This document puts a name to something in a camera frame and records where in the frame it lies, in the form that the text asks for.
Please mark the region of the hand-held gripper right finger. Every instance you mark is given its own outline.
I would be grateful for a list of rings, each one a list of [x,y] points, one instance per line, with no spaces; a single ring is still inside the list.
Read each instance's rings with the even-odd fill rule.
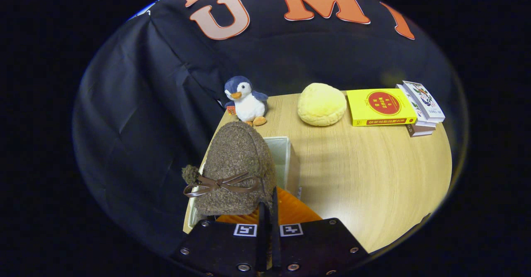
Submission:
[[[338,218],[279,224],[273,191],[272,265],[279,277],[340,277],[365,264],[370,254]]]

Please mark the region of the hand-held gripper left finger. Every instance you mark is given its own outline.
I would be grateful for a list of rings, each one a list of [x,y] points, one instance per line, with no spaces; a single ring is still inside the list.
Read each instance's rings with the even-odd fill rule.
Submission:
[[[201,220],[170,259],[200,277],[257,277],[267,270],[269,211],[258,204],[258,224]]]

